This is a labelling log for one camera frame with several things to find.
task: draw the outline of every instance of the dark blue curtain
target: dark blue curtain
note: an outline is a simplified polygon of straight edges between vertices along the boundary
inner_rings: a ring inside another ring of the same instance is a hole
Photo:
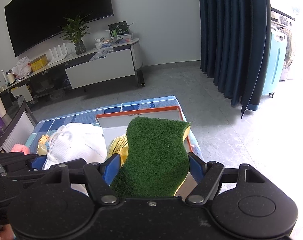
[[[201,66],[233,106],[257,110],[270,50],[270,0],[200,0]]]

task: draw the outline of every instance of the green scrub sponge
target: green scrub sponge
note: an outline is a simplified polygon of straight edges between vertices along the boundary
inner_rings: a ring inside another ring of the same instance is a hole
[[[119,197],[174,196],[189,171],[183,141],[190,123],[136,117],[127,128],[128,157],[111,184]]]

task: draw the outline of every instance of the white wall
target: white wall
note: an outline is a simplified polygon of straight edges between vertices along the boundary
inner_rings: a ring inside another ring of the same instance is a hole
[[[49,49],[61,43],[58,35],[15,58],[4,11],[10,1],[0,0],[0,81],[4,80],[2,69],[11,69],[25,56],[32,60],[46,53],[50,58]],[[94,38],[108,35],[104,30],[109,24],[126,20],[135,22],[131,30],[141,39],[144,65],[200,60],[199,0],[112,0],[112,4],[115,16],[89,24],[92,34],[83,38],[87,49],[95,47]],[[22,20],[30,19],[26,15]],[[68,47],[74,50],[73,44]]]

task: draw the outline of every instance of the human hand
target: human hand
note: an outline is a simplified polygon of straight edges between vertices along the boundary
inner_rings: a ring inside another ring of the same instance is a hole
[[[2,230],[0,230],[0,240],[13,240],[14,232],[10,224],[4,225]]]

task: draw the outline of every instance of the baseboard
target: baseboard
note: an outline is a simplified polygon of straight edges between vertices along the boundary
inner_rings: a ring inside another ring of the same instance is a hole
[[[197,66],[197,65],[200,66],[200,60],[171,62],[171,63],[157,64],[157,65],[147,65],[147,66],[142,66],[142,70],[153,71],[153,70],[160,70],[160,69],[190,67],[190,66]]]

